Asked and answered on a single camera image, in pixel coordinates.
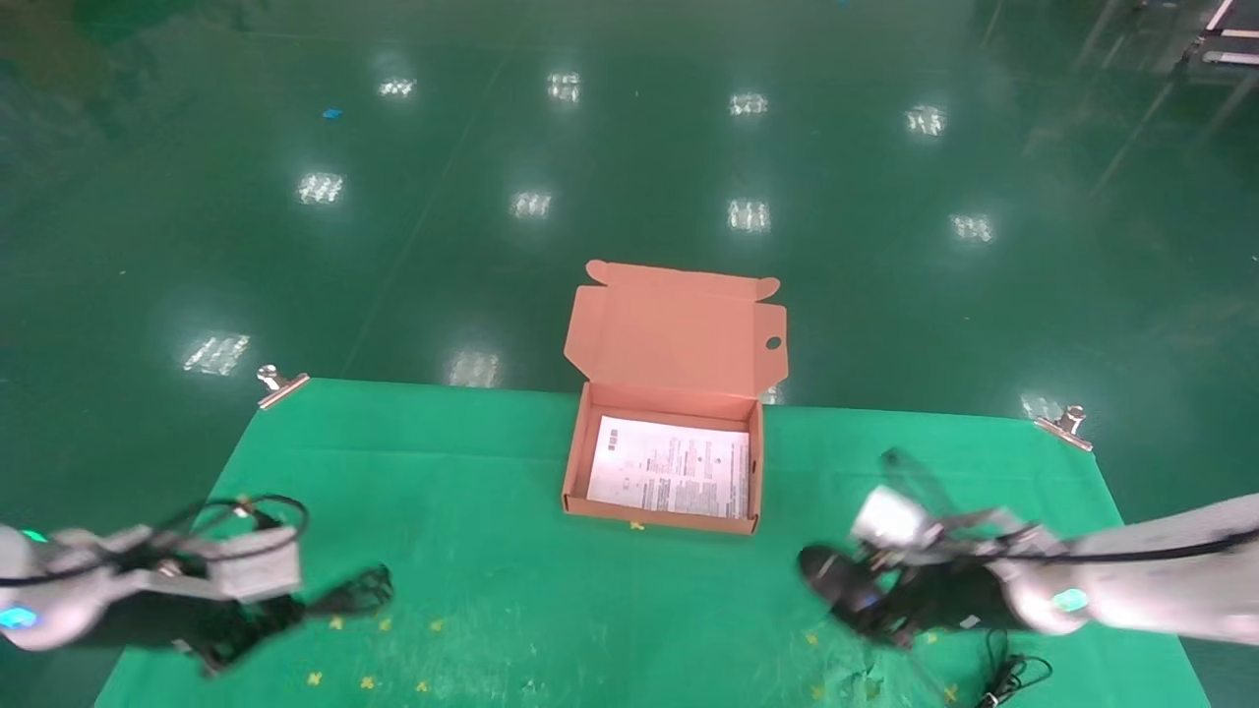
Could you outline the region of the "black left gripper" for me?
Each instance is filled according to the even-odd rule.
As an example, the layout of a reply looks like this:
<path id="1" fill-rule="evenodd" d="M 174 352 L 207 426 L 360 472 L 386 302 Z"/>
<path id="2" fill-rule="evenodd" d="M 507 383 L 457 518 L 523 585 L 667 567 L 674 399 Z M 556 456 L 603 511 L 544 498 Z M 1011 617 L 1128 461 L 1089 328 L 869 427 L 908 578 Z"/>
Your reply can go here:
<path id="1" fill-rule="evenodd" d="M 229 671 L 246 655 L 301 624 L 306 602 L 282 595 L 261 602 L 154 595 L 149 597 L 149 649 L 190 658 L 201 677 Z"/>

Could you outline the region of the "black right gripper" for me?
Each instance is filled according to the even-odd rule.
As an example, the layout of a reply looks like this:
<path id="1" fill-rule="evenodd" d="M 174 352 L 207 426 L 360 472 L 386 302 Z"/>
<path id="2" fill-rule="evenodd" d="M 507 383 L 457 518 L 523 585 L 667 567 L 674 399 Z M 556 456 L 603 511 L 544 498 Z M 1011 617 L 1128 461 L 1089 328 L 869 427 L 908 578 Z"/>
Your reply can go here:
<path id="1" fill-rule="evenodd" d="M 985 564 L 930 564 L 903 569 L 875 608 L 875 627 L 891 642 L 918 632 L 1027 631 L 1003 596 L 1003 582 Z"/>

